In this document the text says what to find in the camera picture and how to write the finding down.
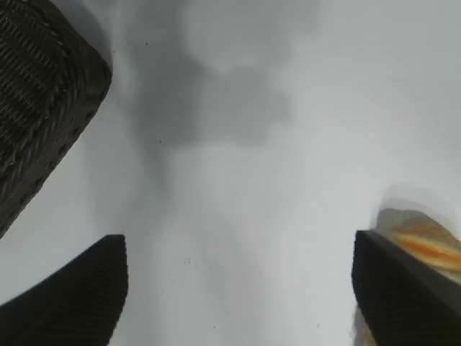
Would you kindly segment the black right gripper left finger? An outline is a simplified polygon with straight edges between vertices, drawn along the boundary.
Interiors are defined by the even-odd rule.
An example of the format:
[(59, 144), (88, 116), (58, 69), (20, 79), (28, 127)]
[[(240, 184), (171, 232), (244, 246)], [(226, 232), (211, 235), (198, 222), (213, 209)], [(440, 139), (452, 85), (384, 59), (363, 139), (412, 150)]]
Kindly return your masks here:
[(104, 236), (1, 305), (1, 344), (108, 345), (127, 292), (125, 237)]

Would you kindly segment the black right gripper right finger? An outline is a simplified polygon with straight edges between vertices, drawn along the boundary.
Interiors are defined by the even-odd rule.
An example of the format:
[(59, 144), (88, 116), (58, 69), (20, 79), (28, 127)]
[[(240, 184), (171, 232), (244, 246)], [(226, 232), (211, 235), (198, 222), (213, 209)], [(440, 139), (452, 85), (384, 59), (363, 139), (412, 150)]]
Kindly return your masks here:
[(375, 231), (357, 231), (352, 287), (378, 345), (459, 345), (460, 285)]

